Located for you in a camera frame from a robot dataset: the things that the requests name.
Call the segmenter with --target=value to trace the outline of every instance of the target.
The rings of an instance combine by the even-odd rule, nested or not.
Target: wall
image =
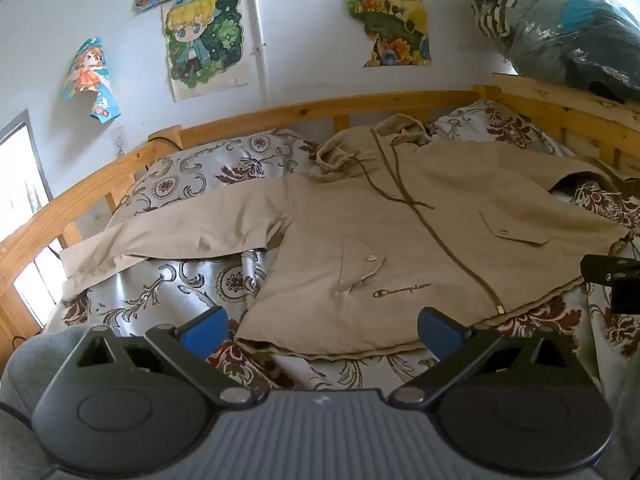
[[[44,173],[58,195],[114,159],[110,133],[129,147],[155,130],[191,126],[269,106],[329,96],[410,89],[461,89],[510,70],[475,30],[467,0],[424,0],[433,63],[360,68],[370,41],[345,0],[248,0],[254,44],[251,84],[175,103],[168,83],[160,9],[132,0],[0,0],[0,126],[28,109]],[[70,103],[60,85],[81,43],[100,36],[122,116],[89,117],[91,92]]]

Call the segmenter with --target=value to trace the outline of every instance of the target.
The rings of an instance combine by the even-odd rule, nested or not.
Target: wooden bed rail
[[[620,105],[531,79],[495,74],[492,86],[468,91],[415,91],[373,94],[287,105],[181,129],[154,133],[149,142],[96,171],[38,211],[0,242],[0,370],[15,335],[39,330],[14,287],[14,280],[53,240],[64,247],[81,241],[75,221],[106,198],[111,211],[134,184],[133,174],[156,159],[214,140],[262,132],[300,121],[333,118],[334,133],[350,126],[350,114],[404,113],[423,122],[433,108],[459,108],[479,98],[495,100],[531,120],[579,155],[597,156],[625,173],[640,176],[640,105]],[[155,137],[164,137],[171,142]]]

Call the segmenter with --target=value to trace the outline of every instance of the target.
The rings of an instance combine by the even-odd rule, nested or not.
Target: transparent plastic bag
[[[640,27],[613,0],[472,0],[520,75],[640,102]]]

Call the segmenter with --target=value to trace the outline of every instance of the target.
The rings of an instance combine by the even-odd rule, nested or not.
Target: pocket flap
[[[507,211],[494,206],[482,206],[480,215],[487,227],[498,238],[544,245],[550,237],[541,229],[514,218]]]
[[[342,240],[342,267],[338,290],[350,290],[352,286],[374,275],[384,260],[384,256],[370,244],[357,238],[345,238]]]

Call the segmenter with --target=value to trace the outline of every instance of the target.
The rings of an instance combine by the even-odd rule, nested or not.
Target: wall outlet
[[[129,150],[129,142],[127,136],[124,134],[124,128],[118,126],[110,132],[111,144],[113,146],[113,153],[116,158],[120,158]]]

